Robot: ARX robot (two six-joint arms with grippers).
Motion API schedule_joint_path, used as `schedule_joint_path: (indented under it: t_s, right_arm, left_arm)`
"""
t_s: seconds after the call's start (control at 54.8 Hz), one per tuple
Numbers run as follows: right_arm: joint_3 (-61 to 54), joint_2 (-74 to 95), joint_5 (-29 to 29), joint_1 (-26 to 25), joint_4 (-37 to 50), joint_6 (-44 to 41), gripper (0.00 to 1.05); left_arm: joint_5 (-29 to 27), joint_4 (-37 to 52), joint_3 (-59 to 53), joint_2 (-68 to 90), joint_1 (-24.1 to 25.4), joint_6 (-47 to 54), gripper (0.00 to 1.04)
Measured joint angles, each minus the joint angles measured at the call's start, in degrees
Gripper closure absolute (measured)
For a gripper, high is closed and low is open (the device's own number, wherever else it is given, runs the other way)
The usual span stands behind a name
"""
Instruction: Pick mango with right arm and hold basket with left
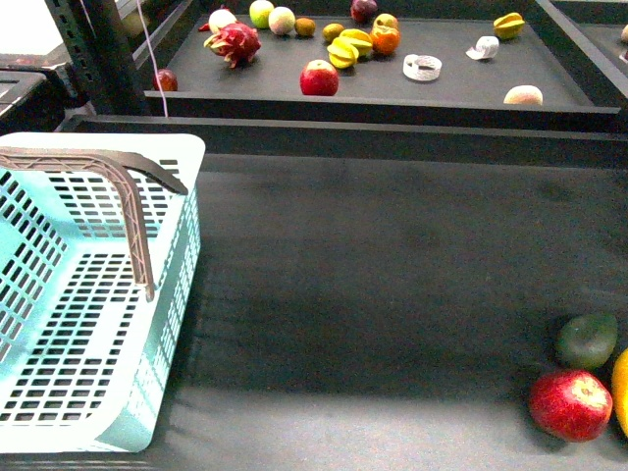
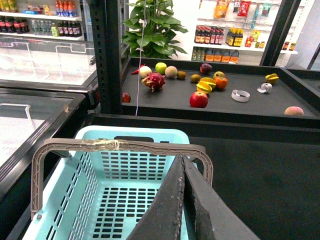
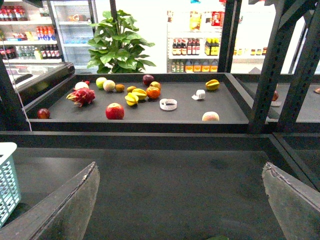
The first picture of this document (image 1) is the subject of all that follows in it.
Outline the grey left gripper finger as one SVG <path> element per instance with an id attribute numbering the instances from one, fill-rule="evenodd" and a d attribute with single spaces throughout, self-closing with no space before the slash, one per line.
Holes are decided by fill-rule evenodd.
<path id="1" fill-rule="evenodd" d="M 1 167 L 12 171 L 90 172 L 117 191 L 123 213 L 135 284 L 154 299 L 155 285 L 141 200 L 129 171 L 141 173 L 165 189 L 188 194 L 184 184 L 139 153 L 117 150 L 3 150 Z"/>

